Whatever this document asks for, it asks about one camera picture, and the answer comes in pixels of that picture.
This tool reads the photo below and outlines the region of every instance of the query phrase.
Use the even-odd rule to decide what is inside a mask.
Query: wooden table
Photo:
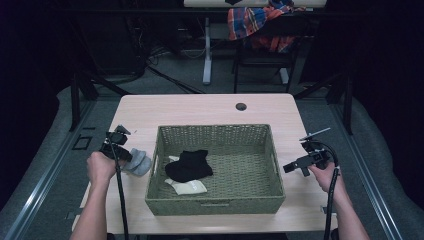
[[[239,111],[237,103],[247,109]],[[152,157],[160,125],[270,124],[286,199],[276,214],[154,216],[144,201],[148,174],[122,172],[128,228],[131,234],[198,234],[291,232],[324,230],[327,194],[301,170],[284,173],[283,166],[306,155],[299,139],[306,132],[296,103],[289,94],[128,95],[122,98],[110,130],[118,124],[131,135],[125,148]],[[84,207],[88,188],[81,207]],[[107,229],[123,233],[116,176],[106,201]],[[333,217],[332,228],[337,227]]]

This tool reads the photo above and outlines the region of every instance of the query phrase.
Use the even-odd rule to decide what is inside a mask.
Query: chair
[[[279,73],[281,68],[289,68],[289,79],[286,86],[286,92],[288,92],[293,70],[296,65],[299,45],[309,27],[309,20],[305,16],[297,13],[284,14],[266,22],[261,29],[249,36],[249,38],[252,36],[298,36],[285,53],[245,48],[243,46],[243,39],[240,39],[233,63],[234,93],[237,93],[237,85],[243,84],[238,79],[240,66],[249,68],[276,68],[276,73]]]

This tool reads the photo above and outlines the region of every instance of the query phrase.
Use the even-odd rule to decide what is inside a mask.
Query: woven basket
[[[169,156],[208,150],[206,193],[177,195]],[[160,126],[145,201],[154,215],[275,213],[285,199],[269,125]]]

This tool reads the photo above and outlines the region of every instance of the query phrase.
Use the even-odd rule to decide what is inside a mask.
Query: human arm
[[[321,170],[316,166],[309,166],[322,190],[328,193],[335,165],[330,162],[326,169]],[[369,239],[369,236],[362,225],[361,220],[356,214],[352,201],[346,191],[346,186],[341,175],[337,177],[334,188],[333,203],[337,210],[337,223],[339,238],[342,240],[360,240]]]
[[[109,182],[115,174],[115,161],[103,153],[93,152],[87,159],[90,190],[87,203],[71,235],[71,239],[105,240],[106,194]]]

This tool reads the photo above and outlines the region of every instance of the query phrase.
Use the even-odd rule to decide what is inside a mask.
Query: plaid shirt
[[[264,8],[231,8],[228,11],[229,39],[244,39],[259,29],[266,21],[281,16],[284,13],[294,11],[292,0],[269,0],[268,6]],[[296,37],[255,37],[244,41],[245,47],[253,49],[266,48],[269,51],[284,52]]]

